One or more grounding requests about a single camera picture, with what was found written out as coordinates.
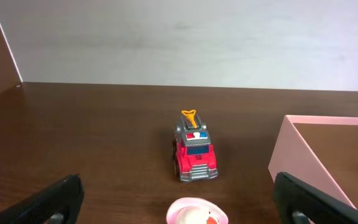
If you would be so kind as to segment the pink duck toy with hat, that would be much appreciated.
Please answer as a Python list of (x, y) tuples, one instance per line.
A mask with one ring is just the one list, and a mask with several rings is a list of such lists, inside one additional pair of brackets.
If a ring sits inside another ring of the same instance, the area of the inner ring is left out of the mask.
[(228, 224), (228, 216), (217, 205), (203, 198), (175, 200), (166, 214), (167, 224)]

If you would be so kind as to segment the red grey toy truck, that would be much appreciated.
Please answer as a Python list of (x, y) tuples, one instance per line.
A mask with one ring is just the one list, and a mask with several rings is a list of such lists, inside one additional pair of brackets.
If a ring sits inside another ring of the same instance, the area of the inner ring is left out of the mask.
[(218, 166), (214, 146), (196, 110), (183, 110), (174, 127), (172, 159), (182, 182), (214, 179)]

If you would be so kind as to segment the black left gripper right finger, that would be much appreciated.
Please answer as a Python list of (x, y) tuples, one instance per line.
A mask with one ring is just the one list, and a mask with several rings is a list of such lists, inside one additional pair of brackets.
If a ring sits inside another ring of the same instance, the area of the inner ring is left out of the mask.
[(285, 224), (358, 224), (358, 210), (287, 172), (279, 172), (273, 199)]

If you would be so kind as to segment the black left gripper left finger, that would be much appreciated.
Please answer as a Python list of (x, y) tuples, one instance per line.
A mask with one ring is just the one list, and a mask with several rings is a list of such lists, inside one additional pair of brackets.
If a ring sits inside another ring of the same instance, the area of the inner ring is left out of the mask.
[(85, 191), (80, 176), (70, 174), (31, 197), (0, 212), (0, 224), (75, 224)]

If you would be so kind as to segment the pink cardboard box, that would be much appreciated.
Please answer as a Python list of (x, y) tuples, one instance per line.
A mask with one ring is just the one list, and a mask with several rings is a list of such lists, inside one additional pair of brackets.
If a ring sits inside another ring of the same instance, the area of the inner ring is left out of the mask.
[(268, 165), (358, 209), (358, 118), (286, 115)]

